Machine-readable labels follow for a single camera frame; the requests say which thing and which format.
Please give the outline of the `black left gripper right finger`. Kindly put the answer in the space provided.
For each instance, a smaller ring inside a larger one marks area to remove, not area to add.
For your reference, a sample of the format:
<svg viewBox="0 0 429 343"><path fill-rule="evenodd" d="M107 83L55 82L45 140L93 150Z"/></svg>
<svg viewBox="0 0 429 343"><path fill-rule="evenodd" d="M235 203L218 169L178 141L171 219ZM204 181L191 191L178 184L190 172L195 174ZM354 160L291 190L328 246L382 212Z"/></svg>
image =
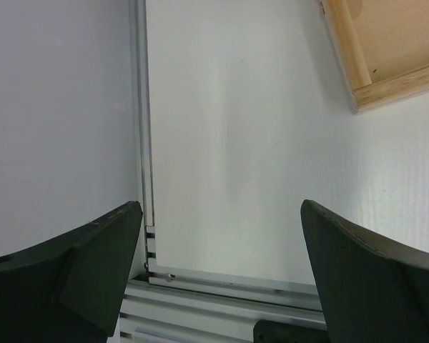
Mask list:
<svg viewBox="0 0 429 343"><path fill-rule="evenodd" d="M429 253L313 200L302 230L331 342L429 342Z"/></svg>

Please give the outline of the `aluminium frame rail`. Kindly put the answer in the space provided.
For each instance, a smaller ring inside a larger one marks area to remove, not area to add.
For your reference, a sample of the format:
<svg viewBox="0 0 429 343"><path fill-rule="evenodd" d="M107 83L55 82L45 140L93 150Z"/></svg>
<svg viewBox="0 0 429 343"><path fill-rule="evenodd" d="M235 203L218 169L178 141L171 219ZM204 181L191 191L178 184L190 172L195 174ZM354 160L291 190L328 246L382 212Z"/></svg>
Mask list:
<svg viewBox="0 0 429 343"><path fill-rule="evenodd" d="M326 335L292 169L284 1L135 1L147 278L121 330L253 342L260 321Z"/></svg>

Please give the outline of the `wooden drying rack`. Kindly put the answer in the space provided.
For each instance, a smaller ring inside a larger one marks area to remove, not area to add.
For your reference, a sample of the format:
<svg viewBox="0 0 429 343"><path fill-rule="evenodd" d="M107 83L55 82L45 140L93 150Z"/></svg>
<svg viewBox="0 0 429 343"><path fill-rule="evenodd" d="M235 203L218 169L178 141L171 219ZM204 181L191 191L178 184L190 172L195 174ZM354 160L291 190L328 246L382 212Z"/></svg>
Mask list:
<svg viewBox="0 0 429 343"><path fill-rule="evenodd" d="M429 92L429 1L321 1L355 112Z"/></svg>

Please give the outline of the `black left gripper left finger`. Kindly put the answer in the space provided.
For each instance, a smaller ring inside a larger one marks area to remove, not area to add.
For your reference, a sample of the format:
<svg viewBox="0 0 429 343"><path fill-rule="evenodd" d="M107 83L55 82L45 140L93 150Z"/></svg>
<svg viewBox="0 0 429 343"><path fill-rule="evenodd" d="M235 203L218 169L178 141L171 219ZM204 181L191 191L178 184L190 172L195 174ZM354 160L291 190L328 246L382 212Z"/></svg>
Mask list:
<svg viewBox="0 0 429 343"><path fill-rule="evenodd" d="M0 342L106 342L114 335L140 227L127 202L0 257Z"/></svg>

